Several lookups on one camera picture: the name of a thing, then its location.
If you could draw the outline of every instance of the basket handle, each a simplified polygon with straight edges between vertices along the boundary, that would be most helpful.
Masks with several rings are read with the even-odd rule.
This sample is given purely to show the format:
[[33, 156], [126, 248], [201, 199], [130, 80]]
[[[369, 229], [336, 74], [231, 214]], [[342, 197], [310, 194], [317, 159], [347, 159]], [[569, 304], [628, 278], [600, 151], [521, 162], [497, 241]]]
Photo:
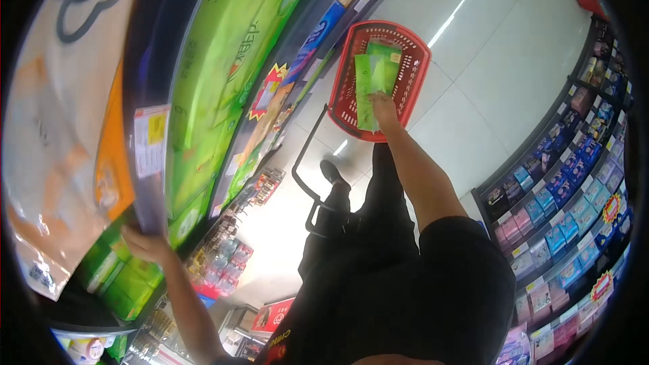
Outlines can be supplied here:
[[293, 164], [293, 169], [291, 169], [291, 175], [293, 176], [293, 179], [295, 179], [295, 182], [297, 185], [302, 188], [302, 190], [313, 199], [313, 205], [311, 206], [311, 211], [309, 212], [309, 216], [306, 218], [306, 230], [309, 233], [312, 233], [314, 235], [317, 235], [322, 238], [327, 238], [324, 235], [318, 233], [315, 231], [315, 226], [313, 225], [313, 216], [315, 215], [315, 210], [317, 209], [318, 206], [322, 209], [327, 209], [329, 211], [334, 211], [329, 206], [326, 206], [321, 200], [320, 200], [320, 195], [318, 193], [315, 193], [310, 187], [304, 183], [300, 175], [297, 174], [297, 167], [300, 165], [300, 162], [302, 162], [302, 158], [304, 158], [304, 154], [306, 153], [306, 149], [309, 148], [309, 144], [311, 144], [311, 140], [313, 139], [313, 135], [315, 135], [315, 132], [318, 130], [318, 127], [320, 126], [320, 122], [322, 121], [322, 118], [324, 117], [325, 113], [327, 113], [327, 110], [329, 109], [329, 105], [325, 104], [324, 107], [322, 108], [322, 112], [320, 113], [320, 117], [318, 117], [318, 120], [315, 122], [315, 125], [313, 126], [313, 129], [311, 130], [311, 133], [309, 133], [309, 137], [306, 139], [306, 142], [304, 143], [304, 146], [302, 147], [302, 150], [300, 151], [299, 155], [297, 156], [297, 159], [295, 160], [295, 164]]

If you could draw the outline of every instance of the black pants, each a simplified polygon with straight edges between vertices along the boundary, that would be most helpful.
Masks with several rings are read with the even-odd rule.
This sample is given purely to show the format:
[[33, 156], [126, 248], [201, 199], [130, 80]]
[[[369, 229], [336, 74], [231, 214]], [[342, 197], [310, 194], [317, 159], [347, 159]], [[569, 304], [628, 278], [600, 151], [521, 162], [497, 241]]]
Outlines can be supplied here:
[[324, 203], [334, 210], [320, 207], [318, 211], [315, 229], [324, 237], [307, 238], [298, 269], [303, 278], [316, 261], [350, 244], [405, 257], [418, 254], [415, 224], [410, 220], [404, 190], [386, 143], [374, 145], [372, 178], [359, 211], [350, 212], [349, 188], [344, 184], [334, 185]]

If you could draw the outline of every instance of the white floor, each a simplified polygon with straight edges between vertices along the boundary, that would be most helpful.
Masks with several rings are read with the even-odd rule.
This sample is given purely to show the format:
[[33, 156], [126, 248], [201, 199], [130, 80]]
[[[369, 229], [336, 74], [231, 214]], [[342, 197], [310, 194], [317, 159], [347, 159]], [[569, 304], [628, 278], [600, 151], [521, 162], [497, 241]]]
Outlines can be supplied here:
[[[373, 18], [397, 22], [424, 41], [434, 41], [408, 129], [447, 172], [463, 202], [547, 112], [575, 65], [590, 24], [590, 13], [575, 0], [385, 0]], [[229, 298], [233, 303], [259, 307], [293, 296], [301, 285], [296, 269], [312, 201], [290, 170], [329, 101], [336, 69], [316, 83], [271, 162], [287, 171], [286, 179], [267, 205], [246, 210], [238, 236], [255, 254]], [[358, 208], [372, 175], [371, 150], [372, 144], [351, 138], [325, 117], [298, 173], [324, 199], [330, 185], [318, 164], [324, 157], [335, 161], [353, 184], [352, 208]]]

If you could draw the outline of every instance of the red sign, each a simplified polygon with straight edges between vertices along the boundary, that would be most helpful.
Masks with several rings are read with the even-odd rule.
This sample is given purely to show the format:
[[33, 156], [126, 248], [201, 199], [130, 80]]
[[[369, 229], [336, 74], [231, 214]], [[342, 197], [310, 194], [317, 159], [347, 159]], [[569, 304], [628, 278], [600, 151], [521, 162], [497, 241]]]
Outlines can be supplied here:
[[253, 328], [251, 328], [250, 330], [264, 331], [266, 333], [272, 333], [273, 331], [275, 331], [284, 317], [286, 317], [286, 313], [288, 313], [288, 309], [291, 308], [294, 300], [295, 298], [292, 297], [290, 299], [278, 301], [277, 303], [265, 305], [264, 307], [262, 307], [255, 317]]

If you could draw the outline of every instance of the black shoe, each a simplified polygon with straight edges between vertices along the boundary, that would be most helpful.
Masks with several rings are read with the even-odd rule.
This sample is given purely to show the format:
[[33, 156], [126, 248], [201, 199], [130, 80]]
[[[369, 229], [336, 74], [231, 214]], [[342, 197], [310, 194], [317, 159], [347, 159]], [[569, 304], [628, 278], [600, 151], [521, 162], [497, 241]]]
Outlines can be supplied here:
[[327, 159], [322, 159], [320, 161], [320, 171], [322, 171], [322, 174], [324, 175], [324, 178], [329, 181], [329, 183], [333, 183], [335, 181], [345, 183], [347, 186], [351, 187], [347, 181], [343, 179], [343, 177], [340, 175], [340, 172], [338, 172], [338, 168], [334, 165], [333, 162], [328, 161]]

